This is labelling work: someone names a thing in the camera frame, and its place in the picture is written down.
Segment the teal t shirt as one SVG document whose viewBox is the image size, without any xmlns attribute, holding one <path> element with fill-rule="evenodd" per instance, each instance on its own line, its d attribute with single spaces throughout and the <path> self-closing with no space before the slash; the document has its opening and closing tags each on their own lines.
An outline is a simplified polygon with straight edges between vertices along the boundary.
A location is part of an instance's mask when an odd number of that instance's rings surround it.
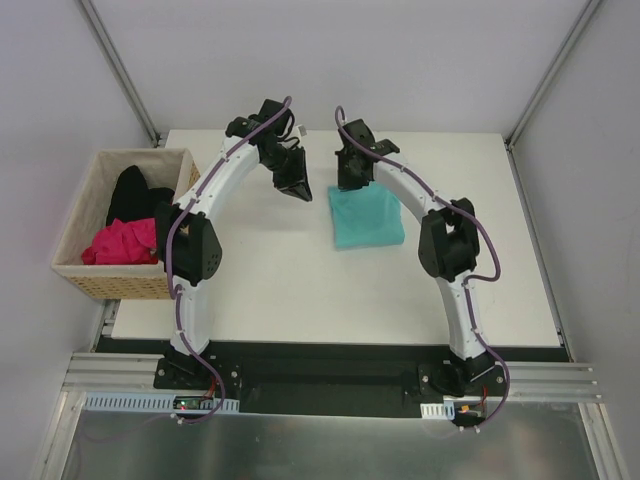
<svg viewBox="0 0 640 480">
<path fill-rule="evenodd" d="M 330 186 L 328 200 L 337 250 L 404 243 L 401 203 L 383 185 L 373 182 L 349 191 Z"/>
</svg>

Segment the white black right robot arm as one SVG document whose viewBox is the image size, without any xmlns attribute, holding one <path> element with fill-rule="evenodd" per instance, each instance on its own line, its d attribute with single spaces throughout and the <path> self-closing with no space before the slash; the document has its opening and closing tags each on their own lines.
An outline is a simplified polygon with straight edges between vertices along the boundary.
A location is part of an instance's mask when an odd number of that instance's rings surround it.
<svg viewBox="0 0 640 480">
<path fill-rule="evenodd" d="M 475 293 L 465 282 L 477 266 L 479 239 L 470 216 L 471 202 L 446 202 L 419 175 L 402 163 L 391 141 L 376 140 L 361 119 L 338 124 L 343 147 L 338 157 L 338 186 L 356 190 L 376 182 L 390 190 L 420 224 L 418 258 L 436 280 L 449 329 L 449 360 L 429 375 L 429 384 L 443 395 L 461 397 L 486 381 L 486 347 L 477 338 Z"/>
</svg>

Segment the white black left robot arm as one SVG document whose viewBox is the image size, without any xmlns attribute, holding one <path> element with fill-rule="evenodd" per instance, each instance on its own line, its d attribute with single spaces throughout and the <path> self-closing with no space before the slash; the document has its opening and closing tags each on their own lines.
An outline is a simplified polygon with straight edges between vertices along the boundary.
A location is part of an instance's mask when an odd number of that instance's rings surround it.
<svg viewBox="0 0 640 480">
<path fill-rule="evenodd" d="M 262 165 L 277 191 L 304 202 L 313 198 L 305 150 L 289 138 L 295 124 L 290 105 L 289 98 L 267 99 L 258 113 L 231 121 L 216 158 L 196 183 L 156 209 L 157 254 L 175 302 L 174 332 L 154 378 L 158 389 L 221 383 L 206 355 L 212 323 L 208 288 L 223 258 L 214 224 L 234 190 Z"/>
</svg>

